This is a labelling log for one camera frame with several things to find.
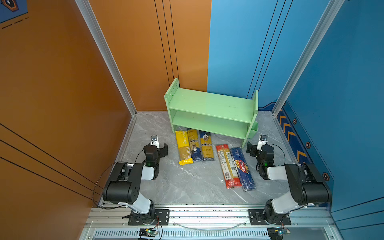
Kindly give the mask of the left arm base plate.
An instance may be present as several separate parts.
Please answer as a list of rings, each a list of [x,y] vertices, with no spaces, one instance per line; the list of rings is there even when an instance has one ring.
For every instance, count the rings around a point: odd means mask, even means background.
[[[155,226],[157,224],[167,226],[170,220],[170,210],[155,209],[152,213],[149,212],[145,215],[132,213],[128,219],[129,226]]]

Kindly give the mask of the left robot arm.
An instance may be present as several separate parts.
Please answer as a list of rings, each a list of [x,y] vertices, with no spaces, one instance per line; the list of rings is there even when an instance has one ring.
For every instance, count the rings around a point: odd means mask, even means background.
[[[134,222],[144,225],[157,224],[155,204],[140,193],[142,181],[157,179],[160,159],[168,155],[168,145],[159,148],[155,144],[144,146],[145,161],[142,163],[116,163],[103,189],[103,200],[132,210]]]

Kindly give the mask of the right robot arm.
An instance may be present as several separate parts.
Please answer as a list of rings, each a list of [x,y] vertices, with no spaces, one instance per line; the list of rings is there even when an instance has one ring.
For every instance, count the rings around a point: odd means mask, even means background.
[[[249,210],[252,225],[290,224],[290,213],[309,205],[321,205],[332,201],[332,193],[313,164],[274,164],[274,148],[271,144],[247,143],[247,153],[257,160],[257,172],[264,180],[286,181],[289,191],[266,202],[263,210]]]

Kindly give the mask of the yellow blue spaghetti bag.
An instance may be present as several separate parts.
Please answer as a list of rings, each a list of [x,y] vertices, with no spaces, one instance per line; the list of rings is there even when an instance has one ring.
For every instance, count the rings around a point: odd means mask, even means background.
[[[203,154],[200,148],[198,131],[195,129],[187,129],[189,144],[191,148],[191,156],[194,162],[202,162]]]

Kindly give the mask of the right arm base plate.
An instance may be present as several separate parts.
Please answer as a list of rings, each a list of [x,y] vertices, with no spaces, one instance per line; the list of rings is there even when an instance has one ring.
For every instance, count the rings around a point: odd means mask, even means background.
[[[275,212],[267,213],[262,209],[248,210],[249,219],[252,226],[261,225],[280,225],[289,226],[292,224],[288,214],[276,214]]]

